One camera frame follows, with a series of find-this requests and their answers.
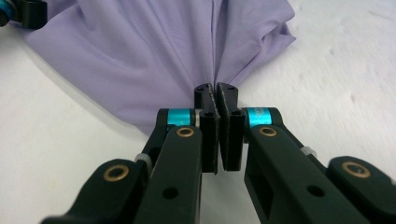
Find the blue metallic band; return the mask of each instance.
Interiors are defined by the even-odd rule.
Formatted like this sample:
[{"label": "blue metallic band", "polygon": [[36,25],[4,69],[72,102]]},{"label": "blue metallic band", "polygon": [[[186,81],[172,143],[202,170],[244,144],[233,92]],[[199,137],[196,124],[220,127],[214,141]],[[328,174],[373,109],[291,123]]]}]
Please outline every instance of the blue metallic band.
[{"label": "blue metallic band", "polygon": [[14,8],[7,1],[0,0],[0,9],[6,13],[9,20],[14,17]]},{"label": "blue metallic band", "polygon": [[249,127],[259,124],[272,124],[270,110],[266,107],[247,107]]},{"label": "blue metallic band", "polygon": [[189,109],[169,109],[168,125],[191,125]]}]

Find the white surface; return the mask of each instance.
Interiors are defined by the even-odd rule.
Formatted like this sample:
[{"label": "white surface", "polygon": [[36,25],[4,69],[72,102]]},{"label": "white surface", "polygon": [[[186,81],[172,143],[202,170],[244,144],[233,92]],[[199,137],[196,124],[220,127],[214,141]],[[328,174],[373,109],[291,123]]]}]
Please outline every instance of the white surface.
[{"label": "white surface", "polygon": [[[290,3],[298,39],[239,87],[240,105],[277,107],[326,165],[350,155],[396,178],[396,2]],[[66,212],[100,164],[133,160],[148,138],[66,82],[11,27],[0,29],[0,52],[0,223],[38,223]],[[201,223],[258,222],[243,172],[204,175]]]}]

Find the brass screw insert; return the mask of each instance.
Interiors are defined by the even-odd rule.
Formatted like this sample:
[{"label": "brass screw insert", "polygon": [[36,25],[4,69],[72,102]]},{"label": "brass screw insert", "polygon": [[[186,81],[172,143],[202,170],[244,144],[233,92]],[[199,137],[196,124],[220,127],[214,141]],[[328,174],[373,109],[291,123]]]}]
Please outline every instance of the brass screw insert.
[{"label": "brass screw insert", "polygon": [[354,161],[345,161],[342,167],[347,173],[358,178],[368,178],[371,176],[370,171],[366,167]]},{"label": "brass screw insert", "polygon": [[191,128],[181,128],[177,130],[177,135],[180,137],[191,137],[194,134],[194,130]]},{"label": "brass screw insert", "polygon": [[273,137],[276,135],[276,130],[273,128],[268,128],[268,127],[263,127],[259,130],[260,134],[268,136],[268,137]]},{"label": "brass screw insert", "polygon": [[115,182],[122,180],[129,173],[129,168],[126,165],[114,165],[109,167],[104,174],[104,178],[108,182]]}]

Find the purple fabric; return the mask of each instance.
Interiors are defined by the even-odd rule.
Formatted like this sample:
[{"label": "purple fabric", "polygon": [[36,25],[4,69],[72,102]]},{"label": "purple fabric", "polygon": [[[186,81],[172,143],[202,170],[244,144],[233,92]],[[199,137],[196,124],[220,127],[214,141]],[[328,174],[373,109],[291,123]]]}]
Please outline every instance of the purple fabric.
[{"label": "purple fabric", "polygon": [[26,41],[117,118],[149,133],[159,108],[193,107],[192,90],[238,85],[294,37],[286,0],[52,0]]}]

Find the lavender cloth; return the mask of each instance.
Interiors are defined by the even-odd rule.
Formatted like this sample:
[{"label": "lavender cloth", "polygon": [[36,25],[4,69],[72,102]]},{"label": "lavender cloth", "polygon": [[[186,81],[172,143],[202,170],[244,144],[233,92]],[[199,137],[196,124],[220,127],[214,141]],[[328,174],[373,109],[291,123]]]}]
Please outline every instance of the lavender cloth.
[{"label": "lavender cloth", "polygon": [[117,118],[152,130],[159,108],[192,90],[239,84],[294,37],[286,0],[52,0],[25,34],[44,60]]}]

